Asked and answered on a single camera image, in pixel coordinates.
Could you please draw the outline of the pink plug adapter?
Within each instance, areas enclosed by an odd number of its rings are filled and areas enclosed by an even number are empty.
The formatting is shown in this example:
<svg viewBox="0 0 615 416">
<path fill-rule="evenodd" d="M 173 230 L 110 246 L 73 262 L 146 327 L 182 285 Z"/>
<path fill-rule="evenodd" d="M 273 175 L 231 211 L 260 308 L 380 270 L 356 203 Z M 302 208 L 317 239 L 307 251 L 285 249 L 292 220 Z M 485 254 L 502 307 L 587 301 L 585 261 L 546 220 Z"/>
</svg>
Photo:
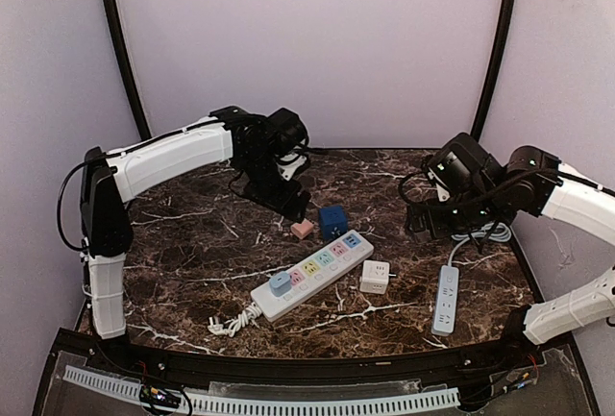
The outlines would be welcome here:
<svg viewBox="0 0 615 416">
<path fill-rule="evenodd" d="M 290 227 L 291 233 L 301 240 L 309 236 L 313 230 L 313 223 L 307 219 L 304 219 L 301 223 L 294 223 Z"/>
</svg>

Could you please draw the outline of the white multicolour power strip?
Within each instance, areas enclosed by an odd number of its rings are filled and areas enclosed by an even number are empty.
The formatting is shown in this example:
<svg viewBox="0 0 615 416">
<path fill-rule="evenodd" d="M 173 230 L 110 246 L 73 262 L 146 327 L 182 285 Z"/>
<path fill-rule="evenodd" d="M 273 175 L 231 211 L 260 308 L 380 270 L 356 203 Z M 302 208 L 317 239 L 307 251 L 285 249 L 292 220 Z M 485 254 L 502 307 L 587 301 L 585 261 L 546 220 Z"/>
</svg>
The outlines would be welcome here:
<svg viewBox="0 0 615 416">
<path fill-rule="evenodd" d="M 352 271 L 373 253 L 373 244 L 357 231 L 350 230 L 282 270 L 290 275 L 290 291 L 276 298 L 265 282 L 251 291 L 251 299 L 262 315 L 274 322 Z"/>
</svg>

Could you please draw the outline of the light blue plug adapter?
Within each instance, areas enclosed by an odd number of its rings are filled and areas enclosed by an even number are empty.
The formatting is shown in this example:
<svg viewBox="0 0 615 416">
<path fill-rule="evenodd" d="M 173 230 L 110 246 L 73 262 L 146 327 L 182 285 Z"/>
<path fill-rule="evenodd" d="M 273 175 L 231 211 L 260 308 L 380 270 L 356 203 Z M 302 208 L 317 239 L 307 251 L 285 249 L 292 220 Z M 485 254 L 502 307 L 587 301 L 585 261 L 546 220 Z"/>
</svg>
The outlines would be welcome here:
<svg viewBox="0 0 615 416">
<path fill-rule="evenodd" d="M 281 271 L 269 279 L 268 286 L 272 295 L 279 298 L 292 289 L 290 275 Z"/>
</svg>

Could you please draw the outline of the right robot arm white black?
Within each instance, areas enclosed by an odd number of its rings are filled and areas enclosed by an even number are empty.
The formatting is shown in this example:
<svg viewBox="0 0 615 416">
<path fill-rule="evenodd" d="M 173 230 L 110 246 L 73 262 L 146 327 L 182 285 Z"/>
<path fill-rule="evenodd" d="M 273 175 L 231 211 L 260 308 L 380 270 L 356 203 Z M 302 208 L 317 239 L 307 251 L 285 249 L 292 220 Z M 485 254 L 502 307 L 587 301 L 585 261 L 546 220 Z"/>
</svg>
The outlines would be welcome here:
<svg viewBox="0 0 615 416">
<path fill-rule="evenodd" d="M 432 239 L 455 233 L 471 236 L 481 227 L 509 225 L 519 212 L 547 217 L 614 241 L 614 192 L 584 176 L 557 156 L 533 146 L 517 148 L 500 164 L 477 142 L 461 135 L 422 164 L 421 172 L 437 195 L 406 203 L 406 230 Z M 614 315 L 614 271 L 554 300 L 522 306 L 508 316 L 503 336 L 538 346 Z"/>
</svg>

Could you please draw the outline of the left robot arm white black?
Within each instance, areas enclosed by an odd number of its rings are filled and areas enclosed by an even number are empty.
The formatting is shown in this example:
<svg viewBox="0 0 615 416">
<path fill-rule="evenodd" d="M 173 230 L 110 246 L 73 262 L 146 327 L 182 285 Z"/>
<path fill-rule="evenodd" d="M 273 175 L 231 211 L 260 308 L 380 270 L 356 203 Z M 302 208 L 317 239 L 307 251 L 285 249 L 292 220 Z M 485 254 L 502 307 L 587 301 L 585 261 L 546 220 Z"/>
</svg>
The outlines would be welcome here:
<svg viewBox="0 0 615 416">
<path fill-rule="evenodd" d="M 261 115 L 236 106 L 133 146 L 90 149 L 81 185 L 81 253 L 95 333 L 109 340 L 126 332 L 123 272 L 134 238 L 127 211 L 132 200 L 158 184 L 226 161 L 247 178 L 241 198 L 300 222 L 310 195 L 296 177 L 310 165 L 308 151 L 308 129 L 297 113 L 281 108 Z"/>
</svg>

